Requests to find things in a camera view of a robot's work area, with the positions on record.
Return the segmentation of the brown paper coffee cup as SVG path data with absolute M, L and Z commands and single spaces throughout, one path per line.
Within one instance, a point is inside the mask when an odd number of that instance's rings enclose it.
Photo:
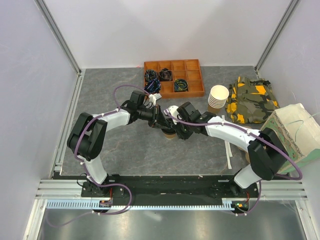
M 164 132 L 163 134 L 164 134 L 165 138 L 168 139 L 168 140 L 174 139 L 177 136 L 176 133 L 166 133 L 166 132 Z

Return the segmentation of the black plastic cup lid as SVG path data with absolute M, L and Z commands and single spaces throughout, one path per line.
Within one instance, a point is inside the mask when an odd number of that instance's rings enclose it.
M 173 128 L 161 129 L 161 131 L 166 135 L 174 135 L 174 134 L 176 134 L 176 131 Z

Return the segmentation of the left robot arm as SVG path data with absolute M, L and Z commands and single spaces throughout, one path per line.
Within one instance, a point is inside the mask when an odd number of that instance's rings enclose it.
M 146 97 L 144 92 L 135 90 L 130 99 L 113 111 L 98 115 L 83 112 L 69 134 L 67 147 L 80 161 L 87 178 L 93 183 L 92 191 L 99 197 L 106 196 L 110 191 L 110 185 L 105 181 L 108 174 L 100 158 L 106 132 L 132 124 L 136 120 L 144 120 L 149 127 L 160 129 L 164 134 L 176 134 L 173 122 L 165 118 L 154 97 L 149 97 L 150 107 L 144 105 Z

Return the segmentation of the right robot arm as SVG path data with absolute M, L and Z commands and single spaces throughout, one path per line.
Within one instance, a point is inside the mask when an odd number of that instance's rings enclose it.
M 200 113 L 190 102 L 172 105 L 163 112 L 183 134 L 219 138 L 248 153 L 250 164 L 240 169 L 229 184 L 229 191 L 235 197 L 242 196 L 253 183 L 272 180 L 287 161 L 284 146 L 270 128 L 260 131 L 239 126 L 212 112 Z

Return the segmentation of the blue striped rolled tie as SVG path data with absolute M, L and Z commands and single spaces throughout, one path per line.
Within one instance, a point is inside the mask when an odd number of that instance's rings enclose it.
M 150 80 L 144 87 L 144 90 L 149 94 L 157 94 L 161 90 L 161 83 L 158 79 Z

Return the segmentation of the green yellow rolled tie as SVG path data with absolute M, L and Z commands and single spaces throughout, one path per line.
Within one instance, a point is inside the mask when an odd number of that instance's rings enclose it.
M 187 92 L 189 89 L 188 82 L 183 78 L 174 80 L 173 88 L 175 92 Z

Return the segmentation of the white wrapped straw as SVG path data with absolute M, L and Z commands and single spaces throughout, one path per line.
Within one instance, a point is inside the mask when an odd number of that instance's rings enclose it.
M 231 166 L 231 159 L 230 159 L 230 157 L 229 157 L 229 156 L 227 156 L 227 155 L 226 155 L 226 157 L 227 157 L 227 167 L 228 167 L 228 169 L 229 169 L 229 170 L 231 170 L 231 169 L 232 169 L 232 166 Z
M 226 147 L 226 154 L 227 156 L 229 156 L 230 158 L 233 157 L 233 154 L 232 154 L 232 150 L 231 150 L 231 145 L 228 141 L 225 141 L 225 147 Z

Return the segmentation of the orange wooden compartment tray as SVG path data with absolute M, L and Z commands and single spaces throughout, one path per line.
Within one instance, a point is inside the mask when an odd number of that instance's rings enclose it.
M 198 59 L 145 61 L 144 73 L 155 71 L 164 99 L 197 98 L 205 95 L 205 86 Z

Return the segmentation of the stack of paper cups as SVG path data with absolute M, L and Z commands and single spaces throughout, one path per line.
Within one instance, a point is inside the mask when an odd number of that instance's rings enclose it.
M 223 85 L 215 85 L 210 89 L 207 110 L 217 114 L 225 106 L 229 97 L 229 90 Z

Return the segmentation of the brown rolled tie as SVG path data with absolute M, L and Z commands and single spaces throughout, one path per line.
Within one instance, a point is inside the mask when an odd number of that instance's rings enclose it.
M 163 68 L 159 72 L 159 80 L 161 82 L 168 82 L 168 81 L 171 81 L 172 79 L 173 79 L 172 71 L 169 70 L 168 68 Z

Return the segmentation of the dark rolled tie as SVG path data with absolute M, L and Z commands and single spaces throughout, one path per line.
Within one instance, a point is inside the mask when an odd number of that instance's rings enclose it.
M 158 73 L 153 69 L 147 69 L 144 73 L 144 79 L 146 82 L 153 81 L 158 78 Z

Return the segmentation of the cardboard cup carrier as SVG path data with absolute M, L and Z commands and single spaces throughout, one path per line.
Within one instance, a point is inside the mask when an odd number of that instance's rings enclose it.
M 238 149 L 244 153 L 246 161 L 250 164 L 251 161 L 250 161 L 249 153 L 246 150 L 244 150 L 244 149 L 242 149 L 240 147 Z

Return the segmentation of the camouflage cloth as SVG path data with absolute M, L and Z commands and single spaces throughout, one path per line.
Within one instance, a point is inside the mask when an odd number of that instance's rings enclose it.
M 234 123 L 261 124 L 279 108 L 271 83 L 263 78 L 240 76 L 228 91 L 225 110 Z

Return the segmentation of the green printed paper bag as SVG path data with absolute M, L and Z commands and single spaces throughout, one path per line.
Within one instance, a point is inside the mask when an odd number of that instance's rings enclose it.
M 276 109 L 261 127 L 272 129 L 299 168 L 320 159 L 320 125 L 301 103 Z

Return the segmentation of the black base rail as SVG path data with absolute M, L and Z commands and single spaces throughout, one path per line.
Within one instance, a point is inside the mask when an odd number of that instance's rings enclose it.
M 229 180 L 232 175 L 109 175 L 104 187 L 86 181 L 81 196 L 111 197 L 115 206 L 134 207 L 213 206 L 223 199 L 253 199 L 258 196 L 257 184 L 241 189 Z

